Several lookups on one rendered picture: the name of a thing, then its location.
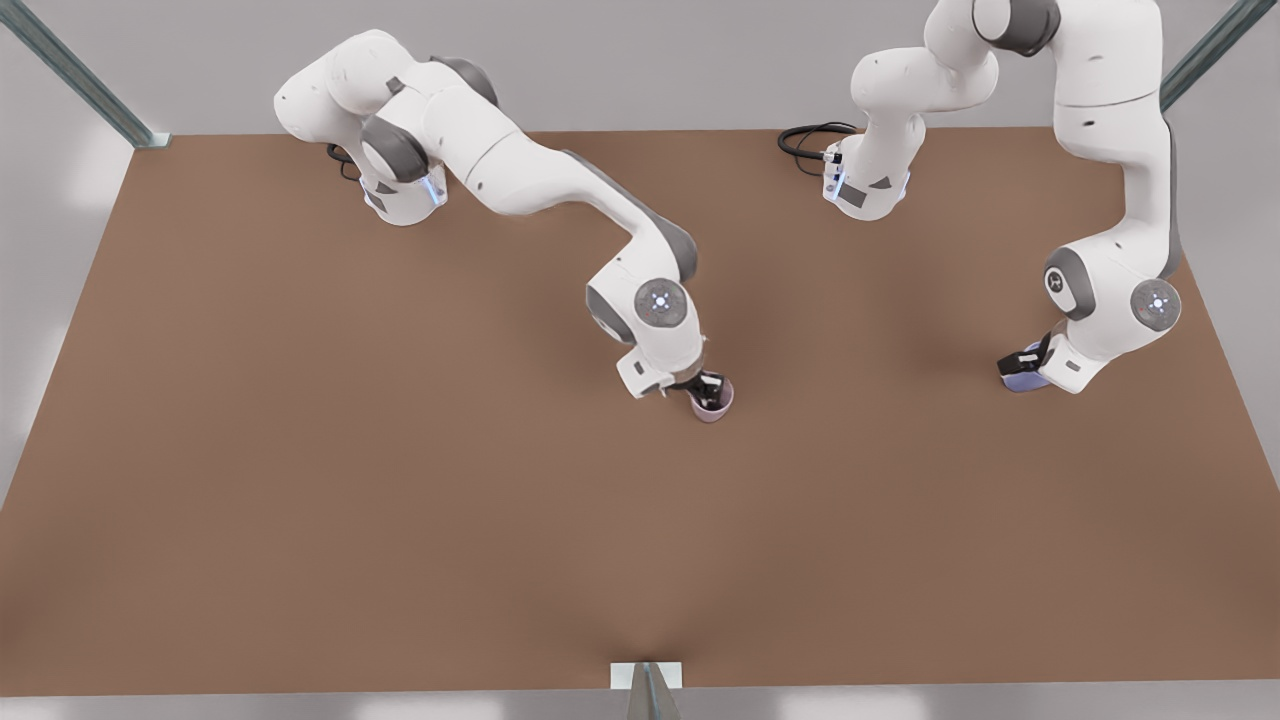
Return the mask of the silver frame post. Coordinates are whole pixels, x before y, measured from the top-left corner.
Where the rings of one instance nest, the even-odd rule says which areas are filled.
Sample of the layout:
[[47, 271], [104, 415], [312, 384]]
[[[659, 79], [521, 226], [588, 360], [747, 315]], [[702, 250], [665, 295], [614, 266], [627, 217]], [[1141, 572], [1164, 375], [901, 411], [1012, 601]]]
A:
[[628, 692], [626, 720], [684, 720], [672, 693], [682, 687], [681, 662], [611, 664], [611, 689]]
[[9, 28], [133, 149], [165, 149], [172, 135], [150, 129], [22, 0], [0, 0]]
[[1236, 0], [1164, 77], [1160, 87], [1161, 113], [1166, 113], [1276, 4], [1277, 0]]

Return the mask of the pink cup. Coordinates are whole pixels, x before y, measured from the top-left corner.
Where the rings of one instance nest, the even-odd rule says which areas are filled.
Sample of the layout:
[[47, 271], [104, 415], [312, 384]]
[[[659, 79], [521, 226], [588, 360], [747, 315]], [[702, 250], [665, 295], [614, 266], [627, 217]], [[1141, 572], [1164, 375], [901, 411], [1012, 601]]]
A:
[[701, 373], [687, 388], [695, 416], [704, 423], [719, 420], [733, 402], [732, 383], [716, 373]]

